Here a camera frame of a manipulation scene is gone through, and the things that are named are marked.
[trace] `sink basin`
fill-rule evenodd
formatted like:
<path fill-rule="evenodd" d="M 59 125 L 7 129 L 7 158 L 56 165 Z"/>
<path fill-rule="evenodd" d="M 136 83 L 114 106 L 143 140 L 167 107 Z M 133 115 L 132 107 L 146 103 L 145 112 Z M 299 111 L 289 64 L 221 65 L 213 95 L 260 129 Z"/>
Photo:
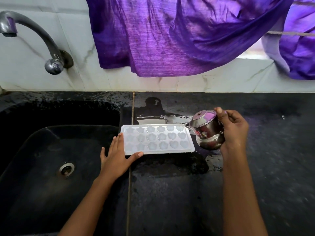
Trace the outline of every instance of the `sink basin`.
<path fill-rule="evenodd" d="M 0 234 L 56 235 L 100 173 L 123 108 L 34 101 L 0 113 Z M 95 235 L 125 235 L 128 173 L 115 182 Z"/>

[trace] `sink drain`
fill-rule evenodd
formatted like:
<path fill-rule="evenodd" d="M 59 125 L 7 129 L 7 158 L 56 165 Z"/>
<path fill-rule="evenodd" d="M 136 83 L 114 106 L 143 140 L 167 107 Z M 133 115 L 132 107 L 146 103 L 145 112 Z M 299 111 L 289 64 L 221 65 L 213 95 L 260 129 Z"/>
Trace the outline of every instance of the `sink drain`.
<path fill-rule="evenodd" d="M 66 178 L 70 176 L 74 171 L 74 165 L 72 163 L 65 163 L 63 164 L 59 170 L 58 175 L 61 175 L 62 177 Z"/>

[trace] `person's left hand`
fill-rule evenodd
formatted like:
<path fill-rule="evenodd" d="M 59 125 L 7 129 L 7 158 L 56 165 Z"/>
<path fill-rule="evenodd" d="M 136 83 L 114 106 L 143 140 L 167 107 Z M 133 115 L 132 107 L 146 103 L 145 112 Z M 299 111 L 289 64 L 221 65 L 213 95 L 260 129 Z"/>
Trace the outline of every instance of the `person's left hand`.
<path fill-rule="evenodd" d="M 143 152 L 136 152 L 128 159 L 125 158 L 124 151 L 124 134 L 120 133 L 114 137 L 109 147 L 108 156 L 105 156 L 105 148 L 102 147 L 100 152 L 101 169 L 100 178 L 114 181 L 124 174 L 129 166 L 138 158 L 143 156 Z"/>

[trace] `faucet knob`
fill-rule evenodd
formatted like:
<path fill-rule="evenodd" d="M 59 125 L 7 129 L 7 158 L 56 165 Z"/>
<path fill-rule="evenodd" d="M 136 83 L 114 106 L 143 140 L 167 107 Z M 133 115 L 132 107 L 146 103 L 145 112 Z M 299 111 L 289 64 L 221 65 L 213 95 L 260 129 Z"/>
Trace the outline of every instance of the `faucet knob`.
<path fill-rule="evenodd" d="M 45 70 L 52 75 L 58 75 L 63 71 L 63 63 L 58 59 L 49 59 L 45 63 Z"/>

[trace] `ice cube tray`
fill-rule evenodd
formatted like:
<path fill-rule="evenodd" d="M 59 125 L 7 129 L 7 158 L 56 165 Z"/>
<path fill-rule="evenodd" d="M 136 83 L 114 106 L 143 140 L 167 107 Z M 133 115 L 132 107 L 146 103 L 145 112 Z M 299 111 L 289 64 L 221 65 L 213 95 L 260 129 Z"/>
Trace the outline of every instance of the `ice cube tray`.
<path fill-rule="evenodd" d="M 183 124 L 123 125 L 125 155 L 195 151 L 189 130 Z"/>

